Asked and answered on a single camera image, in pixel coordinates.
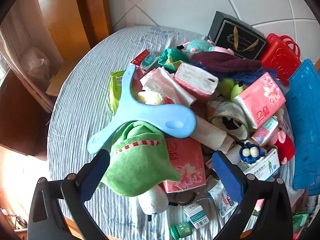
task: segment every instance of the white plush toy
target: white plush toy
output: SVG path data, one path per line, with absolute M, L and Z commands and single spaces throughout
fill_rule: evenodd
M 164 190 L 156 185 L 138 196 L 139 204 L 146 215 L 156 215 L 164 212 L 168 205 L 168 197 Z

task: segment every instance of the wooden cabinet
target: wooden cabinet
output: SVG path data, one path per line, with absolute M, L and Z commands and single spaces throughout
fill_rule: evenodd
M 25 155 L 46 156 L 50 119 L 12 70 L 0 84 L 0 145 Z

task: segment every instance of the red striped trim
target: red striped trim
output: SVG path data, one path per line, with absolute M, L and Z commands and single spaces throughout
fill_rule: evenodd
M 122 147 L 120 150 L 116 151 L 116 154 L 119 154 L 121 152 L 123 152 L 124 150 L 133 148 L 135 146 L 139 146 L 139 145 L 151 145 L 151 146 L 157 146 L 161 143 L 161 141 L 153 141 L 153 140 L 143 140 L 143 141 L 137 141 L 137 142 L 133 142 L 130 143 L 124 147 Z

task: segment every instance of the green hat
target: green hat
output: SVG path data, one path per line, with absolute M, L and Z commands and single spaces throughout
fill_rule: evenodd
M 101 182 L 120 196 L 138 196 L 164 180 L 179 181 L 170 163 L 163 133 L 142 122 L 124 124 L 115 133 L 110 165 Z

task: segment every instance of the blue plastic tray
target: blue plastic tray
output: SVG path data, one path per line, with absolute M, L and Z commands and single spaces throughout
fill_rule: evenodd
M 285 95 L 294 136 L 294 189 L 320 194 L 320 77 L 306 59 L 289 79 Z

